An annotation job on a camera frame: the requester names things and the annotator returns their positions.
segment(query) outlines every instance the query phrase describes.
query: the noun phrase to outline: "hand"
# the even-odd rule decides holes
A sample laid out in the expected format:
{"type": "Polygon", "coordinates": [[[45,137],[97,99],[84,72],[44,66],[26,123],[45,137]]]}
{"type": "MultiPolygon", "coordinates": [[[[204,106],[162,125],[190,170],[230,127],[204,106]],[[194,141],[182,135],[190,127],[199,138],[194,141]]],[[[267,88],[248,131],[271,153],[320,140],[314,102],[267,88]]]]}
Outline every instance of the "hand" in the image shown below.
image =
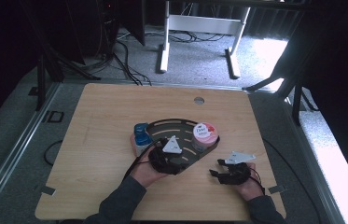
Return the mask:
{"type": "MultiPolygon", "coordinates": [[[[254,177],[256,180],[258,180],[258,176],[256,175],[256,165],[252,162],[247,163],[248,167],[251,168],[250,174],[252,177],[254,177]]],[[[240,193],[240,195],[246,200],[247,202],[264,195],[263,191],[261,190],[260,185],[253,179],[249,178],[241,185],[236,185],[235,189],[240,193]]]]}
{"type": "Polygon", "coordinates": [[[138,164],[133,168],[131,176],[145,188],[149,187],[155,181],[167,176],[157,172],[148,162],[148,154],[154,147],[151,147],[145,155],[139,160],[138,164]]]}

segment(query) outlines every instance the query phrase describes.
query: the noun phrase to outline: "black cable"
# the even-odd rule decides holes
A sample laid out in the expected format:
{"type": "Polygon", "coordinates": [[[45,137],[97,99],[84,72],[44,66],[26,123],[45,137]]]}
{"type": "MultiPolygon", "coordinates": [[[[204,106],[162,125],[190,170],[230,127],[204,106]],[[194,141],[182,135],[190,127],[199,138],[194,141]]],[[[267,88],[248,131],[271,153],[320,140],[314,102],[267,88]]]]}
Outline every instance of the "black cable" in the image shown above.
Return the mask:
{"type": "Polygon", "coordinates": [[[122,70],[124,71],[124,73],[127,74],[137,86],[139,86],[139,83],[138,83],[139,79],[137,79],[137,78],[135,78],[135,77],[129,75],[130,73],[127,71],[126,66],[125,66],[124,63],[120,60],[120,58],[118,57],[118,55],[117,55],[116,53],[113,53],[113,56],[114,56],[114,57],[116,58],[116,60],[118,61],[118,64],[121,66],[121,68],[122,68],[122,70]]]}
{"type": "Polygon", "coordinates": [[[137,164],[139,165],[139,164],[143,164],[143,163],[149,163],[150,161],[140,161],[140,162],[138,162],[137,164]]]}
{"type": "Polygon", "coordinates": [[[301,182],[299,176],[297,175],[297,173],[295,172],[295,170],[293,169],[293,167],[290,165],[290,163],[285,159],[285,157],[281,154],[281,152],[279,152],[279,150],[269,141],[267,141],[264,137],[262,138],[264,142],[266,142],[270,147],[272,147],[272,149],[275,150],[275,152],[281,157],[281,159],[286,163],[287,167],[292,171],[293,175],[297,178],[297,180],[299,181],[299,184],[301,185],[301,187],[304,189],[305,194],[307,195],[308,199],[310,200],[311,204],[313,205],[313,209],[315,210],[315,213],[318,217],[318,222],[322,223],[322,218],[321,215],[319,214],[318,209],[316,208],[316,204],[313,201],[313,199],[311,198],[310,193],[308,192],[308,190],[305,188],[304,184],[301,182]]]}
{"type": "Polygon", "coordinates": [[[193,8],[193,3],[188,3],[188,5],[185,7],[185,9],[182,10],[180,15],[183,16],[185,14],[186,10],[188,10],[188,15],[190,15],[192,8],[193,8]]]}
{"type": "Polygon", "coordinates": [[[63,140],[59,140],[59,141],[54,142],[53,144],[49,145],[48,148],[46,148],[45,153],[44,153],[44,155],[43,155],[43,158],[44,158],[45,162],[46,162],[48,165],[53,166],[53,164],[54,164],[53,162],[49,161],[49,159],[48,159],[49,150],[50,150],[52,147],[54,147],[55,145],[60,144],[60,143],[62,143],[62,142],[63,142],[63,140]]]}
{"type": "Polygon", "coordinates": [[[118,40],[117,40],[117,43],[120,44],[121,46],[123,46],[123,48],[125,50],[125,61],[124,61],[124,63],[122,63],[121,61],[119,62],[119,63],[121,63],[124,66],[124,68],[123,68],[124,72],[126,72],[127,75],[132,78],[132,80],[135,79],[141,86],[143,86],[143,83],[138,78],[136,78],[135,76],[142,77],[151,86],[151,81],[150,81],[150,79],[147,76],[141,74],[140,72],[136,71],[135,69],[133,69],[133,68],[131,68],[129,66],[129,64],[128,64],[128,56],[129,56],[128,47],[124,43],[122,43],[122,42],[120,42],[118,40]]]}
{"type": "MultiPolygon", "coordinates": [[[[221,37],[217,38],[217,39],[213,39],[216,36],[219,36],[219,34],[216,35],[212,35],[211,37],[208,38],[199,38],[196,34],[189,32],[189,31],[170,31],[170,34],[174,34],[174,35],[169,35],[168,37],[170,38],[170,40],[174,41],[174,42],[178,42],[178,43],[194,43],[194,42],[204,42],[204,41],[218,41],[220,39],[222,39],[225,35],[221,35],[221,37]],[[188,35],[188,39],[182,38],[182,37],[178,37],[175,35],[188,35]]],[[[145,36],[164,36],[163,33],[146,33],[145,36]]]]}
{"type": "MultiPolygon", "coordinates": [[[[77,67],[83,71],[89,72],[90,74],[95,74],[97,72],[104,70],[109,65],[109,62],[111,61],[111,59],[112,58],[106,57],[106,55],[102,55],[101,60],[99,62],[88,64],[88,65],[77,64],[77,67]]],[[[73,69],[68,67],[66,64],[59,62],[59,65],[61,66],[62,69],[65,70],[65,74],[67,75],[76,74],[76,72],[74,72],[73,69]]]]}
{"type": "Polygon", "coordinates": [[[152,143],[150,143],[150,145],[147,146],[147,148],[145,148],[145,150],[141,153],[141,155],[139,155],[137,158],[135,158],[135,160],[133,161],[133,163],[131,164],[131,166],[128,168],[127,172],[125,173],[123,179],[121,180],[124,181],[125,178],[127,178],[127,176],[132,172],[133,168],[139,164],[139,161],[141,160],[141,158],[146,154],[146,152],[153,147],[154,145],[156,145],[156,143],[158,143],[159,141],[161,141],[162,138],[159,138],[155,141],[153,141],[152,143]]]}
{"type": "Polygon", "coordinates": [[[313,110],[313,111],[320,111],[319,109],[315,108],[313,106],[313,104],[311,104],[310,100],[308,99],[308,97],[305,95],[304,91],[301,91],[301,96],[304,98],[305,103],[307,104],[307,106],[313,110]]]}
{"type": "Polygon", "coordinates": [[[261,188],[261,191],[263,191],[263,194],[266,195],[266,189],[261,185],[261,181],[258,182],[253,176],[249,176],[249,178],[254,180],[258,184],[258,186],[261,188]]]}
{"type": "Polygon", "coordinates": [[[250,167],[249,167],[249,170],[255,172],[255,174],[258,176],[258,182],[260,182],[260,184],[261,184],[261,178],[260,178],[260,175],[258,174],[258,172],[255,169],[252,169],[250,167]]]}

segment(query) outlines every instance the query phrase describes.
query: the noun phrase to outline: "white triangular marker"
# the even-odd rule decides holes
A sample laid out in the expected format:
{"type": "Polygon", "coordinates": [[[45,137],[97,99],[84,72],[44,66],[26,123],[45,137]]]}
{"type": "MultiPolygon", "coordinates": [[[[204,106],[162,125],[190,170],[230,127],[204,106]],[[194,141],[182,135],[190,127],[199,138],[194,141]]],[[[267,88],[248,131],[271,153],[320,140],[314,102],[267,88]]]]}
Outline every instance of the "white triangular marker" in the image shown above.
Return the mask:
{"type": "Polygon", "coordinates": [[[255,158],[255,155],[232,151],[231,156],[228,159],[224,160],[224,162],[226,164],[238,164],[241,162],[254,160],[255,158]]]}
{"type": "Polygon", "coordinates": [[[180,149],[179,145],[177,144],[175,135],[170,138],[167,145],[165,145],[162,151],[167,153],[176,153],[176,154],[182,153],[182,149],[180,149]]]}

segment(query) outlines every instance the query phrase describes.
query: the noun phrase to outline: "person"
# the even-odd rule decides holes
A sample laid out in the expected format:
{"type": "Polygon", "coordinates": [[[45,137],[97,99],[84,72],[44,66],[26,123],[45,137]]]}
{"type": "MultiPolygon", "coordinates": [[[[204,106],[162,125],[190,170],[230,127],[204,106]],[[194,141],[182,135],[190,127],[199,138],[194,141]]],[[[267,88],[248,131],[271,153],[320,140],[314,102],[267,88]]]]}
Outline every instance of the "person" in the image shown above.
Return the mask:
{"type": "MultiPolygon", "coordinates": [[[[99,207],[97,214],[87,217],[83,224],[127,224],[131,222],[136,206],[146,194],[146,188],[167,176],[153,169],[148,163],[148,153],[141,158],[131,174],[115,189],[99,207]]],[[[247,163],[251,168],[251,176],[257,179],[254,163],[247,163]]],[[[264,195],[255,180],[249,178],[242,185],[234,186],[236,191],[247,201],[249,213],[255,224],[286,223],[279,214],[270,196],[264,195]]]]}

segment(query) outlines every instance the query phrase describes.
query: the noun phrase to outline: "gray sleeve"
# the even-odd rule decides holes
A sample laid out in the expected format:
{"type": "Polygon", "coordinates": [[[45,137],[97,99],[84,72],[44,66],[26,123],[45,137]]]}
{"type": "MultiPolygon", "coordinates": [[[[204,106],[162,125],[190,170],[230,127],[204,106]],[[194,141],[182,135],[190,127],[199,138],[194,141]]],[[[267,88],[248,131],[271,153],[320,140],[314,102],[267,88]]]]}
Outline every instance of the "gray sleeve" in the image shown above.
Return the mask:
{"type": "Polygon", "coordinates": [[[84,224],[128,224],[146,189],[130,175],[100,204],[99,213],[87,217],[84,224]]]}
{"type": "Polygon", "coordinates": [[[248,202],[250,218],[255,224],[286,224],[285,219],[276,211],[270,196],[256,197],[248,202]]]}

